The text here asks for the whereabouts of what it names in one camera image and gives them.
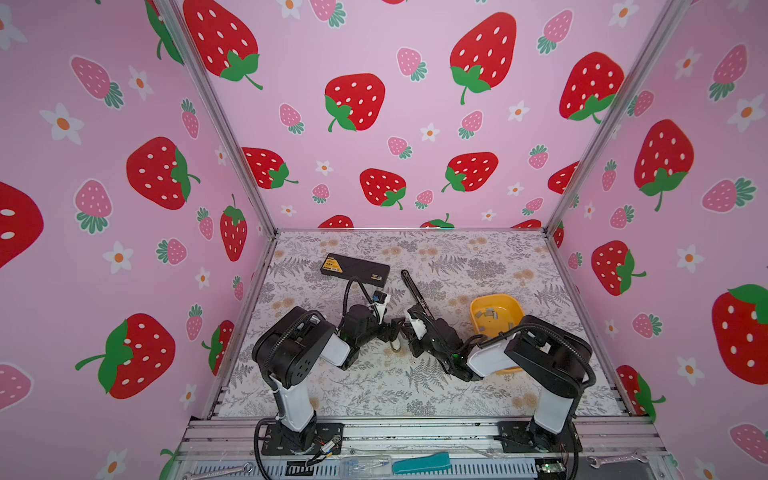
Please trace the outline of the black stapler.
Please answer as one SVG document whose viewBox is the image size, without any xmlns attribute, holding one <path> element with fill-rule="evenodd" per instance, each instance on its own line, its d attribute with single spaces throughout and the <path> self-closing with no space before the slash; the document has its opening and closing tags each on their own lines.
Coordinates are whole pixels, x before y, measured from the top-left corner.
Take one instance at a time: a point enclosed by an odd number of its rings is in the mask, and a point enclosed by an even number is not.
<svg viewBox="0 0 768 480">
<path fill-rule="evenodd" d="M 407 287 L 407 289 L 410 291 L 411 295 L 414 297 L 416 303 L 420 306 L 420 308 L 423 310 L 425 316 L 429 318 L 430 320 L 434 319 L 434 316 L 432 312 L 429 309 L 429 306 L 421 294 L 420 290 L 418 289 L 417 284 L 413 280 L 410 272 L 407 269 L 401 270 L 401 278 Z"/>
</svg>

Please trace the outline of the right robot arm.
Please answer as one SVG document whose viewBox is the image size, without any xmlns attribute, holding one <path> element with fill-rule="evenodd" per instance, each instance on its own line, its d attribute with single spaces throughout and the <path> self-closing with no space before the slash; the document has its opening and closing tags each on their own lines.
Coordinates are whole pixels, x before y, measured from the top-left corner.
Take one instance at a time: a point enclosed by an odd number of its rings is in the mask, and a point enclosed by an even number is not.
<svg viewBox="0 0 768 480">
<path fill-rule="evenodd" d="M 539 450 L 560 442 L 584 391 L 597 381 L 590 365 L 591 346 L 532 315 L 494 338 L 477 334 L 467 341 L 418 305 L 407 310 L 406 320 L 410 325 L 404 331 L 411 353 L 430 354 L 448 375 L 475 382 L 502 370 L 520 368 L 536 380 L 540 396 L 526 430 L 526 442 Z"/>
</svg>

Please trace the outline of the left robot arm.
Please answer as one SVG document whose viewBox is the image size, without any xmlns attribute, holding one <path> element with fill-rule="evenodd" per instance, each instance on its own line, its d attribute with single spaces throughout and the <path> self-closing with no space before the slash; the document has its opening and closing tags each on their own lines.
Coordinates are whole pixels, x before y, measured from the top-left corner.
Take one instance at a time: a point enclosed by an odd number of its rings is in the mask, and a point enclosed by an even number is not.
<svg viewBox="0 0 768 480">
<path fill-rule="evenodd" d="M 366 304 L 344 305 L 337 325 L 317 310 L 294 307 L 259 338 L 252 359 L 275 398 L 284 431 L 301 437 L 315 429 L 305 381 L 318 360 L 346 370 L 367 343 L 399 342 L 405 319 L 385 319 L 388 301 L 387 294 L 375 291 Z"/>
</svg>

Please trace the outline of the black tool case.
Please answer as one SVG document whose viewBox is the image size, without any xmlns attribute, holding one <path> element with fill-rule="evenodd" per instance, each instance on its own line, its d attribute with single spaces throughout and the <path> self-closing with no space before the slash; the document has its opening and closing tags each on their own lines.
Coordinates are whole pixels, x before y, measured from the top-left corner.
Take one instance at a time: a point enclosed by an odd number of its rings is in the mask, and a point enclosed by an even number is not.
<svg viewBox="0 0 768 480">
<path fill-rule="evenodd" d="M 320 273 L 344 280 L 355 277 L 364 284 L 384 287 L 390 269 L 386 264 L 329 253 L 321 262 Z"/>
</svg>

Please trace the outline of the yellow plastic tray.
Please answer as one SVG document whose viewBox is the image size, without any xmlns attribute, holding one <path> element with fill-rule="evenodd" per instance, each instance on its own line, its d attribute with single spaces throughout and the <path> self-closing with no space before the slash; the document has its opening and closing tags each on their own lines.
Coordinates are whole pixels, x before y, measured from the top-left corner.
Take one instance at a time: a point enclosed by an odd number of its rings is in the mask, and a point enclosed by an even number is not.
<svg viewBox="0 0 768 480">
<path fill-rule="evenodd" d="M 507 375 L 522 371 L 506 354 L 507 340 L 502 340 L 490 347 L 481 348 L 480 344 L 493 340 L 500 334 L 518 326 L 524 317 L 519 302 L 506 294 L 492 294 L 475 298 L 470 305 L 473 326 L 481 341 L 468 356 L 468 366 L 481 378 Z"/>
</svg>

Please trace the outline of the silver wrench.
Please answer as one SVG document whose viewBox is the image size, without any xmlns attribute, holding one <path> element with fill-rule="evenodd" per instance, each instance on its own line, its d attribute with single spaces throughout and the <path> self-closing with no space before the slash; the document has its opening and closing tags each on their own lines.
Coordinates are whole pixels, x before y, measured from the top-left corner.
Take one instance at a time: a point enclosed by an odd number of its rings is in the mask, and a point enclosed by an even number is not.
<svg viewBox="0 0 768 480">
<path fill-rule="evenodd" d="M 649 462 L 649 459 L 642 453 L 628 453 L 628 454 L 605 456 L 605 457 L 590 456 L 588 458 L 589 465 L 594 469 L 600 469 L 605 465 L 626 463 L 626 462 L 633 462 L 633 461 L 640 462 L 642 464 L 647 464 Z"/>
</svg>

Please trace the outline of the teal handled tool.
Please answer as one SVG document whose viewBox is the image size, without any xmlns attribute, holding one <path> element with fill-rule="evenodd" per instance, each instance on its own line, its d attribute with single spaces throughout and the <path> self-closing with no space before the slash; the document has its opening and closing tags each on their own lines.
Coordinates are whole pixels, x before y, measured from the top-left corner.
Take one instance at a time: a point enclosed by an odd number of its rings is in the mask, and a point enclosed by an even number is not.
<svg viewBox="0 0 768 480">
<path fill-rule="evenodd" d="M 426 474 L 444 472 L 451 468 L 450 455 L 447 452 L 429 456 L 397 460 L 392 464 L 394 475 Z"/>
</svg>

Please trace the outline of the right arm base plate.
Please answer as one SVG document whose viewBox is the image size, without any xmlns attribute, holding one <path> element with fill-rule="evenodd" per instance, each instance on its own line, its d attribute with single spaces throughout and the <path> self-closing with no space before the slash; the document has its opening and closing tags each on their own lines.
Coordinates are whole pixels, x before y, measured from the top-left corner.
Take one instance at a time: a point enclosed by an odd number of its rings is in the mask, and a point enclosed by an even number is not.
<svg viewBox="0 0 768 480">
<path fill-rule="evenodd" d="M 502 421 L 497 424 L 498 433 L 493 436 L 504 453 L 560 454 L 581 453 L 582 444 L 575 425 L 568 421 L 563 430 L 554 434 L 529 421 Z"/>
</svg>

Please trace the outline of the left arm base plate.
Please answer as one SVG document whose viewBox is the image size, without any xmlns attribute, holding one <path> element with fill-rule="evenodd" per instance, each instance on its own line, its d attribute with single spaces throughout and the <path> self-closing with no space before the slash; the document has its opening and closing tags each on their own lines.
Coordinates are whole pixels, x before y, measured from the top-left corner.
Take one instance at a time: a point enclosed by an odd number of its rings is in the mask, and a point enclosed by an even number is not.
<svg viewBox="0 0 768 480">
<path fill-rule="evenodd" d="M 323 451 L 341 452 L 343 423 L 310 423 L 302 432 L 294 432 L 282 423 L 268 423 L 260 437 L 260 453 L 264 456 L 316 455 Z"/>
</svg>

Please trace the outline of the aluminium rail frame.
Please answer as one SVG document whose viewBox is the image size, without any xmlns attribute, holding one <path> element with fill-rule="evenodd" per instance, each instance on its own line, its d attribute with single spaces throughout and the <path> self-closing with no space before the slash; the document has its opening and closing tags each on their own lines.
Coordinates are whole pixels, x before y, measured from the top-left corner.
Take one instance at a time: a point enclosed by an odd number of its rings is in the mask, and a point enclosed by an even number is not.
<svg viewBox="0 0 768 480">
<path fill-rule="evenodd" d="M 255 452 L 269 422 L 215 419 L 190 423 L 169 470 L 172 479 L 396 479 L 397 460 L 447 452 L 451 468 L 410 474 L 412 479 L 679 479 L 677 462 L 656 428 L 635 417 L 581 417 L 574 422 L 581 453 L 504 453 L 493 439 L 502 421 L 523 417 L 326 417 L 343 423 L 341 452 L 264 456 Z M 642 453 L 647 464 L 626 462 L 594 469 L 590 456 Z"/>
</svg>

